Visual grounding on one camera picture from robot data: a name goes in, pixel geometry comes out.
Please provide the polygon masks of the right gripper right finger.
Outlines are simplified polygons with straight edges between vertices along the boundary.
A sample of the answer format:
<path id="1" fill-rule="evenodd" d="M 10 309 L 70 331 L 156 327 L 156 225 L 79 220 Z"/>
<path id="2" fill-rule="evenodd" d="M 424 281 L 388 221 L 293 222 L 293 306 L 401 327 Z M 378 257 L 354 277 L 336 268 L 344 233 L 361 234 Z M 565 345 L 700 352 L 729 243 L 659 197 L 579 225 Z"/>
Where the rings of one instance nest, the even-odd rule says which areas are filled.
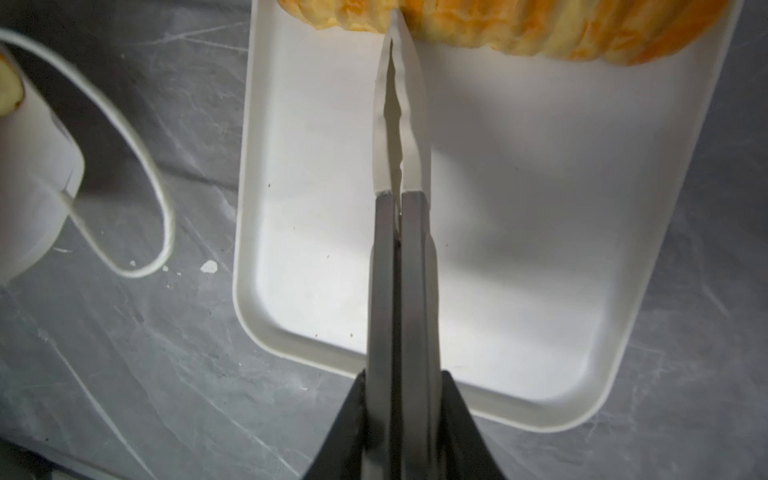
<path id="1" fill-rule="evenodd" d="M 504 480 L 452 375 L 442 372 L 440 447 L 442 479 Z"/>

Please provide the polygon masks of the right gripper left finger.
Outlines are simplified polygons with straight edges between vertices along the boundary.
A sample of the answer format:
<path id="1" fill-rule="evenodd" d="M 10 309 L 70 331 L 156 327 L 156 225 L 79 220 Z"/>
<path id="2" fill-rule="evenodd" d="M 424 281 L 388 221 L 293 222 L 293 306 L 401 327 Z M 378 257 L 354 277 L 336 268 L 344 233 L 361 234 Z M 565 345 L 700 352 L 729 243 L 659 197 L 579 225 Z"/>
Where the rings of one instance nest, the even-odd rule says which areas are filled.
<path id="1" fill-rule="evenodd" d="M 367 431 L 365 372 L 355 378 L 304 480 L 360 480 Z"/>

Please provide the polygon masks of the metal food tongs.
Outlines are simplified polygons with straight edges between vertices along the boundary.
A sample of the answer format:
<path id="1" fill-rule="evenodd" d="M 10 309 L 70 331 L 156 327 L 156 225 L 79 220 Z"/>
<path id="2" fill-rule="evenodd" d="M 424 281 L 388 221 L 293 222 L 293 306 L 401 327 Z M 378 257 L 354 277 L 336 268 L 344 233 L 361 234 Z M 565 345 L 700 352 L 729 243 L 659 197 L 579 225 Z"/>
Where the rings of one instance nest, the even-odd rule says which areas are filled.
<path id="1" fill-rule="evenodd" d="M 437 479 L 441 368 L 431 138 L 414 40 L 400 9 L 387 15 L 374 89 L 363 476 Z"/>

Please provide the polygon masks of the red and white paper bag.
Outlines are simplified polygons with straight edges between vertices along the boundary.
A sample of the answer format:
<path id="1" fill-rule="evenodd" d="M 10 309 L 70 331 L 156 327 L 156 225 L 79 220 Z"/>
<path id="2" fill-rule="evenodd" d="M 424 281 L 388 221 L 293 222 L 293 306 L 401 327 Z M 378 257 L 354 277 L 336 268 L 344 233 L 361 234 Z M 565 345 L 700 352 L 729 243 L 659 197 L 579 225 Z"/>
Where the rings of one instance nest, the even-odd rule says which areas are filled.
<path id="1" fill-rule="evenodd" d="M 163 241 L 143 267 L 119 266 L 98 244 L 74 206 L 84 175 L 82 151 L 9 51 L 23 49 L 57 70 L 87 97 L 122 136 L 141 164 L 162 215 Z M 1 31 L 1 55 L 20 74 L 25 98 L 1 117 L 1 279 L 7 282 L 38 262 L 72 221 L 94 253 L 116 275 L 143 278 L 160 270 L 176 240 L 176 212 L 158 165 L 122 111 L 72 63 L 49 47 L 8 28 Z"/>

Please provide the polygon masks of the long yellow fake bread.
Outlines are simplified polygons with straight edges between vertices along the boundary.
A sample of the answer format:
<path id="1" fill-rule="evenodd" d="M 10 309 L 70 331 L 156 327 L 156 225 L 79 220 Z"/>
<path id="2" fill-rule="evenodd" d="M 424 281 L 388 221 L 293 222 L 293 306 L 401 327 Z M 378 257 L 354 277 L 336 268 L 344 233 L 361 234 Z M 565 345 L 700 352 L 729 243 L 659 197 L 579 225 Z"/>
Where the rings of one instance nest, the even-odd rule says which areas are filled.
<path id="1" fill-rule="evenodd" d="M 421 40 L 507 55 L 634 66 L 676 54 L 724 14 L 727 0 L 283 0 L 317 29 L 382 33 L 403 14 Z"/>

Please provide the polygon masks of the round yellow fake bun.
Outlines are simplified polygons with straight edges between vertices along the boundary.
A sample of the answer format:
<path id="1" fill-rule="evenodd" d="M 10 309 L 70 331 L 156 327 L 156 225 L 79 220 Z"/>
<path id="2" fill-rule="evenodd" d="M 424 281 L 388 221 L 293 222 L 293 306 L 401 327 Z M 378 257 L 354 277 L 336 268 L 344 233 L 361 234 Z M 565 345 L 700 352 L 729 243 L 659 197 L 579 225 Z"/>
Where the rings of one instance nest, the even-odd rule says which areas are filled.
<path id="1" fill-rule="evenodd" d="M 23 102 L 25 89 L 23 80 L 10 60 L 0 58 L 0 117 L 13 113 Z"/>

